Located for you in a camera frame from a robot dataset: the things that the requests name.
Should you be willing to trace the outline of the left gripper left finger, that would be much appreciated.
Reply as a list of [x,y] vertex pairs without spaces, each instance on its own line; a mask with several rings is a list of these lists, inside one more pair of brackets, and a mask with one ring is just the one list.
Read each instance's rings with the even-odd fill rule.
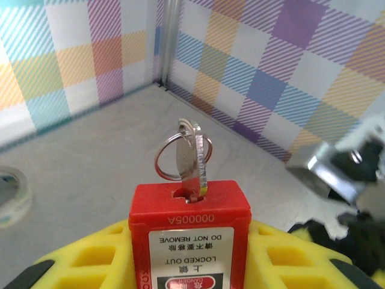
[[39,258],[6,288],[135,288],[128,222],[122,220]]

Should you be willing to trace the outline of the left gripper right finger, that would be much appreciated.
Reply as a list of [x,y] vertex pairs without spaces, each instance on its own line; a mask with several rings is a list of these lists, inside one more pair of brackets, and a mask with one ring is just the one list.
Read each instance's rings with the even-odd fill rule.
[[379,288],[338,252],[253,221],[248,235],[246,288]]

